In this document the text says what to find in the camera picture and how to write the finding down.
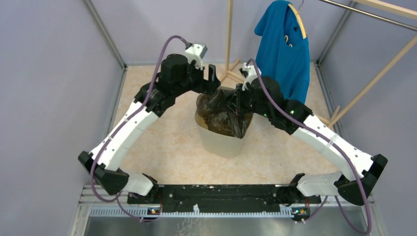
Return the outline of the dark translucent trash bag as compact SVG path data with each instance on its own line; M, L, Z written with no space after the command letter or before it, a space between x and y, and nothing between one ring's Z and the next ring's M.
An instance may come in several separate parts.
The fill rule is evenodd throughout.
M228 88L219 88L212 95L200 94L196 99L196 111L209 131L242 139L252 121L253 113L236 115L228 105L233 95L234 91Z

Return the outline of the cream plastic trash bin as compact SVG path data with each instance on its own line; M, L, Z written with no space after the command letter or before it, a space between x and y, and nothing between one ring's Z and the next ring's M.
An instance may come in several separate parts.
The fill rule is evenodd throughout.
M227 158L236 157L240 153L245 142L246 135L244 138L239 139L209 131L207 125L204 123L203 118L198 116L197 111L195 111L194 119L197 124L200 138L205 150Z

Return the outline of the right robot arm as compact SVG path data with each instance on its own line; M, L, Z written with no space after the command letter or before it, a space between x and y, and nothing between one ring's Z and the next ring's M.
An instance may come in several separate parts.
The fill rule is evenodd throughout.
M269 77L262 79L273 102L284 114L265 95L258 79L236 85L229 102L232 111L237 115L255 113L266 117L275 128L311 145L338 168L331 174L296 175L291 182L293 186L288 189L289 198L301 203L315 195L337 196L354 205L364 205L387 165L387 158L359 150L322 123L302 102L285 99L277 81Z

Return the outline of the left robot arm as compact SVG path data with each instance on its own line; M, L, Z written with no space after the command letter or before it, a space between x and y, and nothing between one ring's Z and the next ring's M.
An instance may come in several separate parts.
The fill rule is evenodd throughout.
M145 203L157 199L156 180L146 174L129 175L120 169L128 150L140 135L167 109L174 106L176 98L193 91L212 95L220 86L216 67L198 67L196 60L181 54L170 54L157 68L155 78L143 85L135 95L127 112L109 135L93 150L82 151L79 162L107 194L114 196L122 191L138 194Z

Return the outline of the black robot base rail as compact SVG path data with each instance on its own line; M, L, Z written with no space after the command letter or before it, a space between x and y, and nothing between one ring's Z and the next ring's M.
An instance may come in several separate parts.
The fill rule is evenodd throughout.
M279 212L281 206L303 204L305 197L294 186L275 184L161 185L150 196L130 194L130 205L157 205L163 213L262 213Z

